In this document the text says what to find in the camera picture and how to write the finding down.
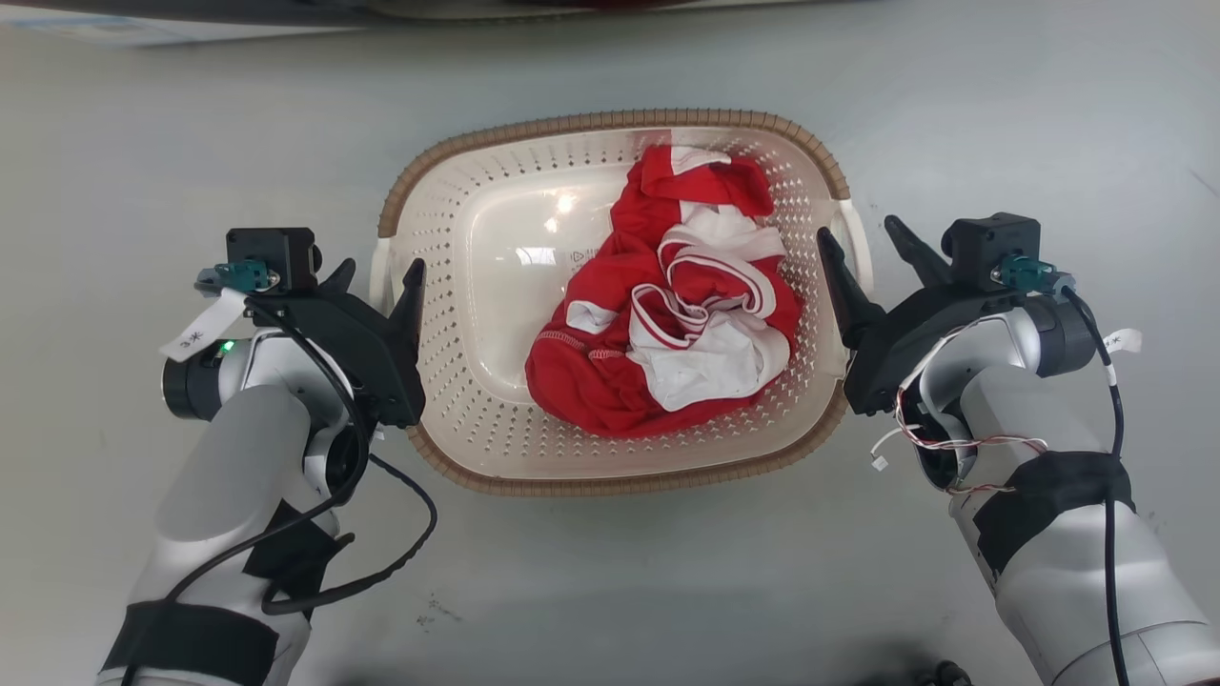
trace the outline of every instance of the brown basket rim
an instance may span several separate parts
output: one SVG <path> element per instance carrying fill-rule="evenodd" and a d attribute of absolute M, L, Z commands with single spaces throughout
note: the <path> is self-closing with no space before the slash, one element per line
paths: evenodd
<path fill-rule="evenodd" d="M 412 160 L 399 175 L 386 198 L 386 206 L 377 222 L 377 237 L 393 238 L 398 233 L 398 221 L 407 195 L 427 172 L 455 155 L 504 143 L 570 133 L 683 126 L 750 128 L 778 134 L 795 144 L 814 160 L 830 188 L 831 198 L 834 200 L 850 198 L 847 178 L 839 170 L 838 162 L 834 161 L 834 156 L 813 133 L 783 117 L 747 110 L 623 110 L 499 126 L 464 133 L 437 143 Z M 608 478 L 528 480 L 487 476 L 466 469 L 449 458 L 432 441 L 422 425 L 407 428 L 406 435 L 420 455 L 437 471 L 454 483 L 479 493 L 517 497 L 621 496 L 705 486 L 783 469 L 821 447 L 842 421 L 845 410 L 847 397 L 843 394 L 843 382 L 838 381 L 822 416 L 814 424 L 813 428 L 786 448 L 722 465 Z"/>

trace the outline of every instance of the robotic arm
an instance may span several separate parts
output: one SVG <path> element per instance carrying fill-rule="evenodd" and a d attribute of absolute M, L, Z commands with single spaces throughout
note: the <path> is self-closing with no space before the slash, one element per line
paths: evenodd
<path fill-rule="evenodd" d="M 284 685 L 314 608 L 388 577 L 436 526 L 427 494 L 368 453 L 378 424 L 406 427 L 423 411 L 423 262 L 407 270 L 384 317 L 346 293 L 354 261 L 318 283 L 307 228 L 233 229 L 227 247 L 228 262 L 205 270 L 196 288 L 221 293 L 214 308 L 237 301 L 257 331 L 209 342 L 205 312 L 182 339 L 199 350 L 166 360 L 170 410 L 210 424 L 157 510 L 156 544 L 98 684 Z M 354 538 L 339 533 L 333 508 L 368 461 L 412 488 L 431 521 L 390 568 L 320 591 Z"/>
<path fill-rule="evenodd" d="M 856 414 L 895 413 L 956 520 L 996 609 L 1043 684 L 1220 682 L 1220 643 L 1135 513 L 1119 461 L 1118 382 L 1075 280 L 1038 261 L 1041 227 L 959 220 L 946 264 L 897 217 L 886 231 L 922 288 L 870 303 L 827 229 L 819 248 Z M 1115 402 L 1104 446 L 1046 377 L 1100 350 Z"/>

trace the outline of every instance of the white plastic basket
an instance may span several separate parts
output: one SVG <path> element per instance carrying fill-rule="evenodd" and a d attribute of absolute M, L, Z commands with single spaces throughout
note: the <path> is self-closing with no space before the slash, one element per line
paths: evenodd
<path fill-rule="evenodd" d="M 804 298 L 798 348 L 754 406 L 682 432 L 599 438 L 529 399 L 525 360 L 567 280 L 610 233 L 610 205 L 649 145 L 754 157 L 771 182 Z M 605 112 L 445 140 L 417 157 L 386 200 L 371 301 L 388 310 L 416 258 L 427 261 L 418 370 L 427 392 L 420 454 L 455 482 L 512 496 L 597 496 L 742 478 L 787 466 L 838 425 L 847 364 L 821 280 L 815 232 L 830 226 L 867 292 L 859 215 L 830 153 L 775 115 L 728 110 Z"/>

